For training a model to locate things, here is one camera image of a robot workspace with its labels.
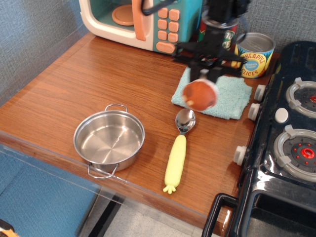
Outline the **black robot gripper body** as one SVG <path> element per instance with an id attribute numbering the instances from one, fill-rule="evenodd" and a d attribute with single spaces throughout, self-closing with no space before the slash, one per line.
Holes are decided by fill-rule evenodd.
<path id="1" fill-rule="evenodd" d="M 222 65 L 222 61 L 237 61 L 242 64 L 245 59 L 223 48 L 225 29 L 219 25 L 207 25 L 202 41 L 180 42 L 173 53 L 174 60 L 190 65 L 200 65 L 210 70 L 216 66 L 224 68 L 224 74 L 241 74 L 241 67 L 232 68 Z"/>

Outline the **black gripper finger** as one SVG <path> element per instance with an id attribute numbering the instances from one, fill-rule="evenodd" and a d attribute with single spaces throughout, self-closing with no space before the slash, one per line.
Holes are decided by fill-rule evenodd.
<path id="1" fill-rule="evenodd" d="M 202 69 L 204 69 L 204 67 L 200 66 L 200 65 L 190 65 L 189 66 L 191 71 L 190 71 L 190 82 L 193 82 L 197 79 L 200 78 L 200 72 Z"/>
<path id="2" fill-rule="evenodd" d="M 217 79 L 224 74 L 224 68 L 216 66 L 214 68 L 211 68 L 207 73 L 207 79 L 212 82 L 216 83 Z"/>

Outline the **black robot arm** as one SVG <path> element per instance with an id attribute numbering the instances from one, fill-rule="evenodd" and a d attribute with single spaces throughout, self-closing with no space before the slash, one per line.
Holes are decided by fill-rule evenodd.
<path id="1" fill-rule="evenodd" d="M 247 11 L 248 0 L 210 0 L 208 10 L 202 14 L 206 24 L 203 39 L 196 42 L 180 42 L 173 53 L 174 60 L 186 64 L 190 69 L 190 81 L 200 77 L 200 71 L 207 69 L 207 79 L 213 83 L 217 78 L 228 74 L 241 76 L 242 66 L 236 69 L 224 66 L 222 61 L 235 61 L 243 65 L 246 60 L 223 47 L 225 32 L 233 23 L 240 20 L 247 29 L 242 15 Z"/>

